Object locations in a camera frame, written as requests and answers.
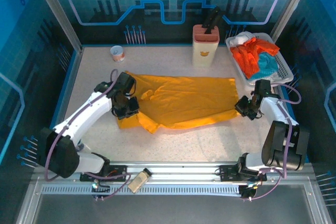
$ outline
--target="white table surface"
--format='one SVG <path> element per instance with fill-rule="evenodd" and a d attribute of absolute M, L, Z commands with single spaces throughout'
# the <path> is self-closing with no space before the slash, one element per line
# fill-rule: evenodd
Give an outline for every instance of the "white table surface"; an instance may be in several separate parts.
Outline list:
<path fill-rule="evenodd" d="M 226 47 L 219 47 L 210 68 L 192 66 L 192 47 L 124 47 L 125 60 L 114 62 L 110 48 L 87 47 L 72 90 L 66 117 L 73 114 L 102 81 L 117 68 L 136 74 L 235 78 L 238 95 L 247 95 Z M 85 152 L 112 161 L 203 162 L 236 161 L 242 153 L 260 152 L 269 130 L 265 117 L 230 121 L 189 130 L 160 128 L 155 134 L 142 127 L 119 129 L 117 119 L 103 115 L 83 136 Z"/>

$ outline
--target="white cup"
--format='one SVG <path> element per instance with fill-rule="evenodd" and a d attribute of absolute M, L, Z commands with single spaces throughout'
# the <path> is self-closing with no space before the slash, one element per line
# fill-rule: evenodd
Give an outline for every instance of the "white cup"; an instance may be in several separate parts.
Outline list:
<path fill-rule="evenodd" d="M 112 54 L 112 58 L 116 62 L 123 61 L 125 59 L 124 50 L 121 46 L 113 46 L 110 49 L 110 53 Z"/>

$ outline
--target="blue cloth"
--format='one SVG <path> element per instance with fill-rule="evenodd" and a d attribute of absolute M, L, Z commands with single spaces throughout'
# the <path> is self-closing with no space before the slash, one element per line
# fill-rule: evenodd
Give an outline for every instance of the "blue cloth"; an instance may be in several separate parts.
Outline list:
<path fill-rule="evenodd" d="M 279 69 L 275 57 L 267 52 L 262 52 L 259 54 L 258 66 L 260 71 L 252 75 L 249 80 L 256 80 L 270 76 Z"/>

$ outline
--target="plastic laundry basket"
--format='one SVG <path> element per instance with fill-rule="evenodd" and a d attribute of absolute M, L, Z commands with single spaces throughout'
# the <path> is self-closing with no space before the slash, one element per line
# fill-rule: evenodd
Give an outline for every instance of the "plastic laundry basket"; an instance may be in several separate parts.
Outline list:
<path fill-rule="evenodd" d="M 274 43 L 273 40 L 271 39 L 271 37 L 268 35 L 268 34 L 265 34 L 265 33 L 255 33 L 254 34 L 256 36 L 256 38 L 259 38 L 259 39 L 263 39 L 263 40 L 266 40 L 268 42 L 271 42 L 271 43 Z M 229 37 L 225 40 L 225 43 L 226 43 L 226 46 L 227 46 L 227 49 L 229 51 L 229 54 L 231 55 L 231 58 L 240 74 L 240 76 L 242 77 L 242 80 L 244 82 L 244 86 L 245 86 L 245 90 L 254 90 L 254 86 L 255 86 L 255 82 L 257 80 L 252 80 L 252 81 L 249 81 L 246 79 L 244 73 L 242 72 L 242 70 L 240 69 L 240 66 L 238 65 L 238 63 L 236 62 L 235 58 L 233 57 L 233 54 L 230 50 L 230 41 L 234 39 L 234 37 Z M 289 66 L 287 65 L 285 59 L 283 58 L 282 54 L 280 52 L 278 52 L 276 55 L 275 55 L 275 60 L 279 66 L 279 70 L 277 72 L 278 76 L 281 78 L 281 80 L 277 80 L 277 81 L 274 81 L 276 83 L 286 83 L 286 82 L 289 82 L 289 81 L 292 81 L 293 80 L 293 73 L 292 71 L 290 70 Z"/>
<path fill-rule="evenodd" d="M 211 34 L 204 34 L 202 25 L 193 27 L 193 66 L 210 67 L 219 43 L 219 30 L 215 26 Z"/>

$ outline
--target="orange cloth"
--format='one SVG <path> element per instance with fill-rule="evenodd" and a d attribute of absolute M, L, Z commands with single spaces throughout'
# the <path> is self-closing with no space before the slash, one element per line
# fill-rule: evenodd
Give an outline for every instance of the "orange cloth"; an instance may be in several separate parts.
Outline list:
<path fill-rule="evenodd" d="M 233 78 L 169 77 L 129 73 L 137 81 L 139 112 L 118 120 L 121 129 L 142 126 L 191 129 L 235 118 L 238 112 Z"/>
<path fill-rule="evenodd" d="M 258 65 L 259 54 L 267 52 L 275 56 L 279 48 L 268 41 L 252 38 L 241 46 L 231 47 L 230 50 L 242 72 L 250 79 L 252 75 L 260 71 Z"/>

